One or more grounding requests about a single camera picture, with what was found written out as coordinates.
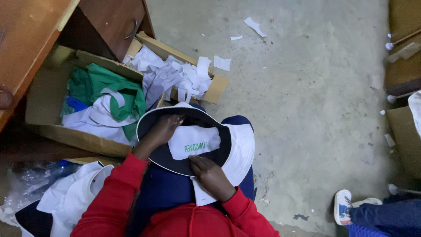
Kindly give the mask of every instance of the navy blue pants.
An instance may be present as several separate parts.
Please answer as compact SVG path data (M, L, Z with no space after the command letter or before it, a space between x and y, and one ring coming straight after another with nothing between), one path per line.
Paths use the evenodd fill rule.
M421 200L412 199L383 205L362 204L349 210L351 221L389 236L421 236Z
M206 112L200 105L191 104L191 106ZM240 115L226 118L221 124L250 124L251 126L250 121ZM239 187L246 197L254 201L253 186L253 168L250 167ZM190 177L173 173L151 162L142 181L140 194L133 209L132 221L127 227L127 235L138 237L155 213L192 202L196 201ZM221 208L218 202L210 205L217 209Z

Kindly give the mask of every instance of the sneaker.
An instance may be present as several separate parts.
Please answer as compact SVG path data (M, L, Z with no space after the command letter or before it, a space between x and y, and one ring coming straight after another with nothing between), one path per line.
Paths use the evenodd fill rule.
M364 203L373 204L373 205L383 205L383 202L380 201L379 199L374 198L374 197L369 197L365 200L354 202L352 204L352 207L360 207Z
M346 226L352 224L351 217L349 216L349 210L352 208L351 192L342 189L335 194L335 208L333 215L335 221L340 226Z

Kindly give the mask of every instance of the red hoodie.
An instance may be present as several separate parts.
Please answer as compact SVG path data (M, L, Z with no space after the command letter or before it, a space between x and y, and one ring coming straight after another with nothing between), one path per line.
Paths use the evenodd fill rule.
M112 169L104 187L70 236L125 236L129 209L147 165L148 162L130 153L121 166ZM153 215L140 236L279 236L279 232L257 212L253 201L245 197L239 187L236 189L234 196L222 204L228 216L209 205L198 207L189 203Z

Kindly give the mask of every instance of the metal handle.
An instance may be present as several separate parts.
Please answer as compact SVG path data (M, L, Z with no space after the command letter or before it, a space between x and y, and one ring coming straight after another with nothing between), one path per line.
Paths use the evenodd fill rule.
M133 29L132 33L130 33L128 36L124 37L124 39L127 40L128 38L132 37L136 33L136 30L137 30L137 20L136 20L136 17L135 17L134 18L134 29Z

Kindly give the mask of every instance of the sleeve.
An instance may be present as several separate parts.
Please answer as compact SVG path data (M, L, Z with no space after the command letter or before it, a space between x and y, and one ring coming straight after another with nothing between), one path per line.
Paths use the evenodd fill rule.
M240 228L249 237L254 236L279 236L273 226L266 218L257 212L256 205L250 198L242 193L239 187L235 187L237 192L230 200L222 203L222 206L228 212L231 222Z
M125 236L129 209L147 165L129 153L121 166L112 169L70 236Z

